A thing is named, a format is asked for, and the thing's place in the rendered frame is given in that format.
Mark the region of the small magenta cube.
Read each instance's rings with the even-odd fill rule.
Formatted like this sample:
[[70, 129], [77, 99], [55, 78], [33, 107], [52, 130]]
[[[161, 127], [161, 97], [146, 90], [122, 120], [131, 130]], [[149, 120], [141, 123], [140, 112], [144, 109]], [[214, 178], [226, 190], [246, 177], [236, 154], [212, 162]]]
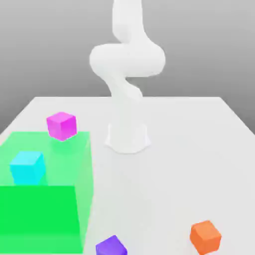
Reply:
[[51, 137], [65, 141], [77, 134], [77, 123], [74, 115], [58, 112], [46, 118], [48, 133]]

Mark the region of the small cyan cube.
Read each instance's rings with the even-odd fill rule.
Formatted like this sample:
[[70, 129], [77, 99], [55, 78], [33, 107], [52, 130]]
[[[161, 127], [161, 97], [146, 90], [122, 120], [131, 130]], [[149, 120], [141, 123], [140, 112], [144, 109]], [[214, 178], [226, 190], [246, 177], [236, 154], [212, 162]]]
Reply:
[[38, 185], [46, 172], [40, 151], [20, 151], [9, 166], [16, 185]]

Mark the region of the small purple cube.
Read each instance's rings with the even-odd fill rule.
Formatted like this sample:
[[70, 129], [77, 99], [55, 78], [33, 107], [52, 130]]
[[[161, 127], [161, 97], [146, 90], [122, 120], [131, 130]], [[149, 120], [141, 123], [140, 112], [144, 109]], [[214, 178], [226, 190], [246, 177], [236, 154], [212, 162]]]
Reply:
[[116, 235], [96, 244], [96, 255], [128, 255], [128, 251]]

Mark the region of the small orange cube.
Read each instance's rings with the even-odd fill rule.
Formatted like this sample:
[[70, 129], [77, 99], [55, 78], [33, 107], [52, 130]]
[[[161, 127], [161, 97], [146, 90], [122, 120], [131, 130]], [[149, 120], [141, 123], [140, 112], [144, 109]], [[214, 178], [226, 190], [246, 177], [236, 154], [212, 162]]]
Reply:
[[219, 249], [222, 235], [209, 220], [191, 226], [190, 241], [199, 253], [206, 255]]

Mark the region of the large green box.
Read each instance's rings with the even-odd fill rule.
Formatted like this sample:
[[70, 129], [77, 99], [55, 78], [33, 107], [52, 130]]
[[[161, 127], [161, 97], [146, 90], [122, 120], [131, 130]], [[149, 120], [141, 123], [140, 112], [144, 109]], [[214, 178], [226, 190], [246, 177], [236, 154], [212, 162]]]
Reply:
[[[10, 162], [20, 151], [44, 156], [38, 185], [16, 185]], [[0, 145], [0, 254], [81, 254], [93, 199], [90, 134], [58, 141], [14, 131]]]

